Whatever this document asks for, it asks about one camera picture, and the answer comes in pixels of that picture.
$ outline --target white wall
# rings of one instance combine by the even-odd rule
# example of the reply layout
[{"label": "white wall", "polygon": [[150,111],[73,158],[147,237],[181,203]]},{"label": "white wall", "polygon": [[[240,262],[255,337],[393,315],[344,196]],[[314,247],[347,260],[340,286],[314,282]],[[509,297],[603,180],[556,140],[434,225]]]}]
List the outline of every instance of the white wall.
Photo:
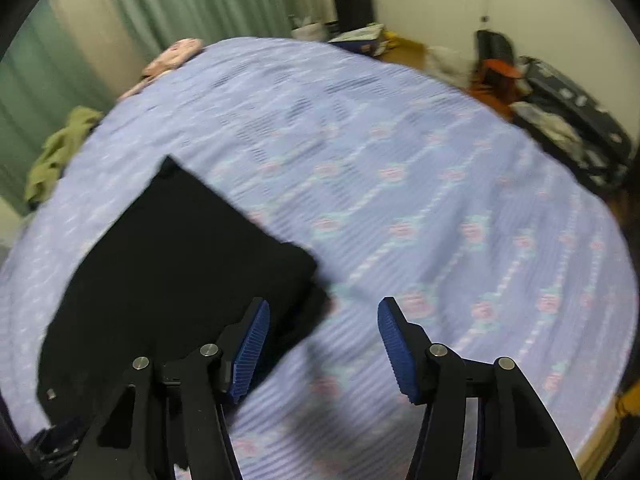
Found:
[{"label": "white wall", "polygon": [[10,246],[20,228],[20,216],[0,196],[0,245]]},{"label": "white wall", "polygon": [[[401,36],[474,57],[483,0],[375,0],[378,20]],[[332,0],[322,0],[326,20]],[[492,0],[491,26],[517,54],[539,57],[601,101],[638,141],[640,45],[609,0]]]}]

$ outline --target bed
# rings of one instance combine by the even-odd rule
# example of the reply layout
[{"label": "bed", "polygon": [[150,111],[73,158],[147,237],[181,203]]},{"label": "bed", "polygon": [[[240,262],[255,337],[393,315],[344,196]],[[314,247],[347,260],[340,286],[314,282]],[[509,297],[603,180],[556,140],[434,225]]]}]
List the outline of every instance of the bed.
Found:
[{"label": "bed", "polygon": [[605,204],[521,130],[419,72],[237,38],[118,104],[2,266],[0,390],[24,439],[47,425],[39,345],[68,280],[168,153],[310,251],[329,283],[329,316],[234,418],[245,479],[404,478],[423,408],[399,393],[378,335],[384,296],[465,358],[516,359],[574,456],[602,432],[638,317]]}]

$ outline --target bedsheet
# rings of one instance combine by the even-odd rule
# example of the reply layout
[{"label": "bedsheet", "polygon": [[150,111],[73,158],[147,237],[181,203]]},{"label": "bedsheet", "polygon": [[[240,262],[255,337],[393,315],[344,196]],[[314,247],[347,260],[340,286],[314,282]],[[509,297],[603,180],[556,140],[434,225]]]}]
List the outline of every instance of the bedsheet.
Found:
[{"label": "bedsheet", "polygon": [[384,296],[465,358],[516,359],[579,452],[638,315],[606,206],[455,89],[327,44],[255,38],[214,44],[118,104],[14,246],[0,390],[23,438],[47,424],[39,343],[68,280],[168,153],[309,250],[330,284],[329,316],[234,417],[245,479],[404,478],[423,408],[400,394],[378,335]]}]

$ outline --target silver bolt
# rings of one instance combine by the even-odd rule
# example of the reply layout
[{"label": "silver bolt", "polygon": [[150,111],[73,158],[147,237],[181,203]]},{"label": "silver bolt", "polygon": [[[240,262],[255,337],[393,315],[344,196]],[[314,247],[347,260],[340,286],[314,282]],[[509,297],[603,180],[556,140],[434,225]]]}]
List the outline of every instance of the silver bolt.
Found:
[{"label": "silver bolt", "polygon": [[135,359],[133,359],[133,367],[136,370],[143,370],[144,368],[146,368],[148,366],[149,366],[149,359],[147,359],[144,356],[136,357]]},{"label": "silver bolt", "polygon": [[431,355],[435,355],[436,357],[443,357],[447,355],[448,350],[446,346],[436,343],[429,347],[429,352],[431,352]]},{"label": "silver bolt", "polygon": [[214,345],[213,343],[202,345],[200,347],[200,353],[204,355],[204,357],[211,357],[218,353],[218,345]]},{"label": "silver bolt", "polygon": [[498,359],[498,366],[503,370],[513,370],[516,367],[516,363],[511,358],[501,357]]}]

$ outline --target folded black clothing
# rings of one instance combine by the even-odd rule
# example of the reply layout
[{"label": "folded black clothing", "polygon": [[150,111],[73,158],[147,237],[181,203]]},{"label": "folded black clothing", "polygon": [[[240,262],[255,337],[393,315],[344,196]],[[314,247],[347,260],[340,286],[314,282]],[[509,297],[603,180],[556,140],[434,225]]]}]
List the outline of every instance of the folded black clothing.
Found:
[{"label": "folded black clothing", "polygon": [[271,325],[255,386],[318,323],[315,271],[167,157],[70,280],[40,352],[38,399],[53,424],[89,422],[133,359],[184,357],[260,296]]}]

